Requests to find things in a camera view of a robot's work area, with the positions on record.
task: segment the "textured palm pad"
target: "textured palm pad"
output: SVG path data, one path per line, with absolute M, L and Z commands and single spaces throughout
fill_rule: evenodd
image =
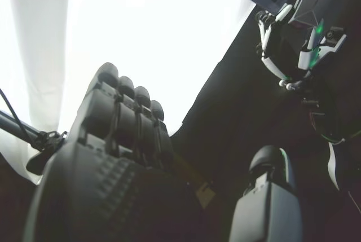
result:
M 145 88 L 103 65 L 46 166 L 24 241 L 204 241 L 200 204 L 171 174 L 163 118 Z

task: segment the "white fabric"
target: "white fabric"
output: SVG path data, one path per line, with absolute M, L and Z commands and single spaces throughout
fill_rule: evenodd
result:
M 64 1 L 0 0 L 0 87 L 23 121 L 45 131 L 70 129 L 95 71 L 109 61 L 162 104 L 174 133 L 254 7 L 250 0 L 68 0 L 64 55 Z M 0 130 L 0 152 L 37 183 L 25 169 L 33 149 Z

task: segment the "black cable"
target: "black cable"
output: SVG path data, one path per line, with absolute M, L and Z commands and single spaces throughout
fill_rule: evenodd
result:
M 12 108 L 10 102 L 7 100 L 4 92 L 0 89 L 0 94 L 1 94 L 1 97 L 4 99 L 7 107 L 9 108 L 11 114 L 13 115 L 16 123 L 19 125 L 20 129 L 22 130 L 22 132 L 24 133 L 24 135 L 28 138 L 29 140 L 29 143 L 31 144 L 31 146 L 35 149 L 37 149 L 37 146 L 35 145 L 35 142 L 34 140 L 29 136 L 28 132 L 26 131 L 25 127 L 23 126 L 23 124 L 21 123 L 21 121 L 19 120 L 18 116 L 16 115 L 14 109 Z

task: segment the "white backdrop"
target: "white backdrop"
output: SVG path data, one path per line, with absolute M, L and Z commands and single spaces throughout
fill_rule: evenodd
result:
M 108 61 L 162 104 L 172 134 L 253 7 L 250 0 L 0 0 L 0 87 L 23 121 L 69 130 Z M 25 169 L 36 151 L 2 130 L 0 140 L 6 160 L 36 183 Z

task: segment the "black pole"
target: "black pole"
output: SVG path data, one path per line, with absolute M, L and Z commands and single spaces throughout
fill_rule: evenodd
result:
M 33 128 L 30 125 L 27 125 L 24 122 L 21 123 L 23 124 L 23 127 L 25 128 L 31 139 L 35 140 L 39 136 L 39 130 Z M 3 129 L 11 135 L 14 135 L 17 138 L 29 143 L 29 138 L 24 135 L 15 119 L 4 111 L 0 111 L 0 129 Z

